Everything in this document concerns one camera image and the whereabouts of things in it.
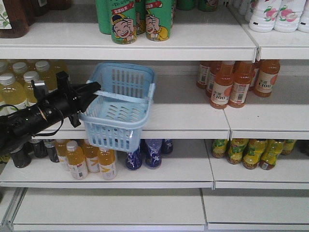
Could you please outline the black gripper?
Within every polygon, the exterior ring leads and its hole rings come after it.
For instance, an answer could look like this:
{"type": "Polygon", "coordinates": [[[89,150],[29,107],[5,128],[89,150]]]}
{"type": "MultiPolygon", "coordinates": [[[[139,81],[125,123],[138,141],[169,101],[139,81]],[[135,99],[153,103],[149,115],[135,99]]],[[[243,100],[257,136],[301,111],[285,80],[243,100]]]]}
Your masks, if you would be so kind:
{"type": "Polygon", "coordinates": [[[96,91],[100,90],[98,82],[88,84],[71,84],[69,74],[65,71],[56,73],[57,90],[47,95],[49,104],[58,109],[63,118],[69,118],[73,127],[81,125],[78,112],[85,112],[90,103],[97,97],[96,91]]]}

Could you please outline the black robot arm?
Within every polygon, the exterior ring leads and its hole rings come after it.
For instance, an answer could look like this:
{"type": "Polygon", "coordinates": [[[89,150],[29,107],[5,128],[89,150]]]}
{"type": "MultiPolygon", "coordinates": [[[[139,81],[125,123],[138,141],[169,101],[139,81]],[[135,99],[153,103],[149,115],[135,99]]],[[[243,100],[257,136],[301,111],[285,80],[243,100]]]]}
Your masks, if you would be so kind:
{"type": "Polygon", "coordinates": [[[0,117],[0,154],[6,155],[29,141],[42,136],[41,131],[69,118],[73,127],[81,123],[79,112],[85,112],[100,90],[98,82],[71,85],[69,75],[58,72],[57,90],[41,95],[30,107],[0,117]]]}

